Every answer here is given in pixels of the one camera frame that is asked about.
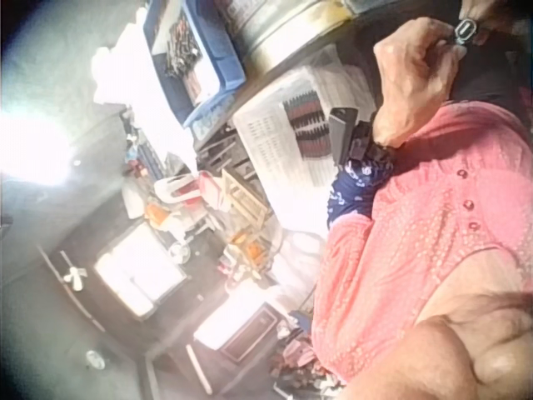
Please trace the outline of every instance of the window frame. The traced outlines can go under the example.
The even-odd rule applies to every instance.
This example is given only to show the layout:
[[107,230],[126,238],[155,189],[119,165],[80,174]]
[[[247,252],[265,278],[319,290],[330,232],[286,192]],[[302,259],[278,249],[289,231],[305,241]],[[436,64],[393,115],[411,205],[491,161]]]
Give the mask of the window frame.
[[141,316],[135,314],[135,312],[118,296],[118,293],[115,292],[112,287],[106,282],[106,280],[104,279],[104,277],[102,275],[100,275],[100,273],[98,272],[97,270],[97,264],[98,262],[102,259],[102,257],[106,254],[111,254],[113,249],[118,246],[120,243],[122,243],[124,240],[127,239],[127,237],[129,235],[131,235],[133,232],[135,232],[135,230],[137,230],[141,225],[143,224],[146,224],[148,226],[148,228],[150,229],[150,232],[154,235],[155,239],[157,240],[158,244],[161,246],[162,250],[166,253],[167,252],[167,248],[166,246],[163,244],[163,241],[161,239],[161,237],[159,236],[158,232],[156,229],[154,229],[152,226],[150,226],[150,223],[144,219],[141,219],[139,221],[135,221],[130,227],[128,227],[128,229],[126,229],[123,233],[121,233],[120,235],[118,235],[117,237],[115,237],[113,240],[111,240],[109,243],[107,243],[104,248],[97,253],[97,261],[94,263],[94,265],[92,266],[92,270],[94,271],[95,275],[98,276],[98,279],[100,279],[100,281],[103,283],[103,285],[106,287],[106,289],[111,293],[111,295],[113,295],[113,297],[119,302],[121,303],[121,305],[124,306],[124,308],[126,308],[126,310],[128,310],[128,312],[138,321],[146,321],[149,317],[151,317],[156,311],[157,309],[159,308],[159,306],[161,306],[161,304],[163,304],[165,302],[165,300],[167,300],[167,298],[169,298],[178,288],[180,288],[185,282],[187,282],[190,277],[187,275],[187,273],[183,270],[183,268],[177,266],[176,264],[173,264],[174,268],[177,269],[179,271],[179,273],[183,276],[183,279],[174,287],[171,287],[170,289],[168,289],[165,293],[163,293],[159,298],[158,300],[156,300],[155,302],[153,300],[151,300],[148,295],[146,295],[145,291],[139,287],[136,283],[132,282],[132,284],[140,291],[142,292],[142,294],[144,294],[144,296],[146,298],[148,298],[150,300],[150,302],[153,304],[153,308],[152,310],[150,310],[149,312],[147,312],[146,314],[143,314]]

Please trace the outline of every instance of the ceiling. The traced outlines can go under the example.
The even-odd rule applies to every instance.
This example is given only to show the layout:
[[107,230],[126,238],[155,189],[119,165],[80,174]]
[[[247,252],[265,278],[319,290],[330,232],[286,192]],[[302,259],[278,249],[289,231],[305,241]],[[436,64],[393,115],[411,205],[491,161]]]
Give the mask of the ceiling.
[[[97,48],[114,45],[140,2],[13,0],[19,7],[14,12],[9,3],[2,0],[2,17],[10,18],[2,20],[2,115],[42,123],[42,130],[37,123],[28,135],[35,135],[28,147],[38,143],[29,168],[47,170],[62,156],[57,147],[43,146],[48,125],[64,135],[72,159],[66,181],[56,186],[0,177],[2,214],[14,220],[0,241],[2,376],[7,365],[25,398],[138,400],[136,365],[127,357],[104,374],[85,368],[85,352],[100,346],[103,336],[67,299],[36,245],[54,249],[121,186],[126,145],[117,116],[121,108],[92,102],[91,59]],[[20,11],[36,5],[31,15]],[[23,16],[25,23],[12,24]],[[18,27],[9,40],[6,26],[10,33]],[[11,154],[11,144],[20,142],[15,135],[7,132]],[[80,162],[76,167],[74,160]]]
[[[70,163],[67,181],[53,187],[2,175],[2,213],[14,219],[1,244],[3,286],[35,267],[36,243],[45,249],[57,246],[122,181],[120,107],[92,101],[91,59],[97,48],[116,43],[140,2],[51,0],[39,5],[2,47],[2,114],[53,124],[72,148],[72,161],[81,164]],[[46,169],[62,156],[54,147],[43,151],[46,156],[38,158],[43,162],[27,160],[31,168]]]

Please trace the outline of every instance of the orange object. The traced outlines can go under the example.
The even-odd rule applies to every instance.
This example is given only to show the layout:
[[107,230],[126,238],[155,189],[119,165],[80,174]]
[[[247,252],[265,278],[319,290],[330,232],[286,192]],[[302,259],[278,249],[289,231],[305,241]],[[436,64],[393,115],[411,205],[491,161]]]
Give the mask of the orange object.
[[144,215],[156,227],[160,227],[165,222],[165,220],[170,216],[170,213],[156,204],[148,204],[144,212]]

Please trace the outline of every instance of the fingernail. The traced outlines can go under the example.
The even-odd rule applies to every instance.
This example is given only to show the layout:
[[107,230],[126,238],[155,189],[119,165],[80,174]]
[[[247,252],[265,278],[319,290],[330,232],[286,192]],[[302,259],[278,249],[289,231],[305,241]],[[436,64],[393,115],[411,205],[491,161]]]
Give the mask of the fingernail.
[[468,50],[466,50],[466,47],[464,46],[454,46],[453,51],[456,52],[456,55],[460,60],[462,60],[468,53]]

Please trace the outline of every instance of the window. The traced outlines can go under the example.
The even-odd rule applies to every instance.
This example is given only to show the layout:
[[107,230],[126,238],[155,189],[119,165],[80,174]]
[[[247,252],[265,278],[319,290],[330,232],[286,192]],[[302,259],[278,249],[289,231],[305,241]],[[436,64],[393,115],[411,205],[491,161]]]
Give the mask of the window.
[[104,254],[96,270],[138,317],[151,313],[158,302],[187,277],[174,265],[146,223]]

